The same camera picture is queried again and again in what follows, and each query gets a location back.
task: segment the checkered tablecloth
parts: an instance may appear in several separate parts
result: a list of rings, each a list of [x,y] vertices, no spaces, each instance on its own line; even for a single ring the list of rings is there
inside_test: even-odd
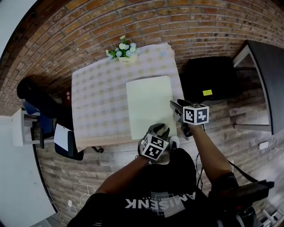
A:
[[[174,51],[167,43],[139,48],[135,63],[123,65],[108,58],[72,75],[72,112],[76,145],[131,142],[126,83],[153,76],[170,77],[173,98],[183,99]]]

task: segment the power outlet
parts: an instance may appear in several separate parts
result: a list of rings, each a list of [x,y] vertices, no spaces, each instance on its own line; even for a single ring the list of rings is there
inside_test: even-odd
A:
[[[263,149],[268,148],[268,146],[269,146],[269,143],[268,142],[264,142],[264,143],[259,144],[258,148],[259,148],[259,150],[263,150]]]
[[[72,201],[71,201],[71,200],[68,200],[68,206],[69,206],[69,207],[72,207],[72,205],[73,205]]]

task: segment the yellow sticker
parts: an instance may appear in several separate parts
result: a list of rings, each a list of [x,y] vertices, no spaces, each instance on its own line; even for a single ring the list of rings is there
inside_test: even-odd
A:
[[[203,95],[206,96],[206,95],[212,95],[212,90],[204,90],[203,91]]]

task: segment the sneaker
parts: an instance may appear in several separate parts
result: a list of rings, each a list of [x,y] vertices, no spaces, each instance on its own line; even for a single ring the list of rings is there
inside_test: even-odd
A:
[[[179,148],[179,138],[177,136],[173,136],[170,138],[170,151],[172,152],[175,149]]]

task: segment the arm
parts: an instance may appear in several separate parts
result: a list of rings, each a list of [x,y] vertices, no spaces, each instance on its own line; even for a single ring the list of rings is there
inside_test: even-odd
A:
[[[148,162],[149,159],[147,157],[139,156],[127,166],[108,177],[98,188],[96,193],[120,193],[139,174],[140,170],[142,170]]]
[[[190,131],[194,137],[204,171],[210,182],[212,183],[222,175],[231,172],[228,160],[211,141],[203,128],[190,125]]]

